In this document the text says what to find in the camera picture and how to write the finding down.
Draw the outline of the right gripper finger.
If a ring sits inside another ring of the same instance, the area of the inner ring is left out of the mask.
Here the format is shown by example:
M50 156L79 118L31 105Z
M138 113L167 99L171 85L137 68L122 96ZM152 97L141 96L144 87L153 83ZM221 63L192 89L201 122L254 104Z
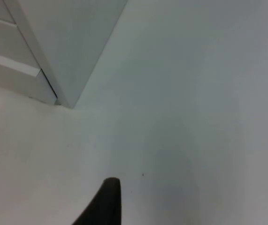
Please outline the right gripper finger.
M120 225L121 183L118 178L103 181L89 205L74 221L75 225Z

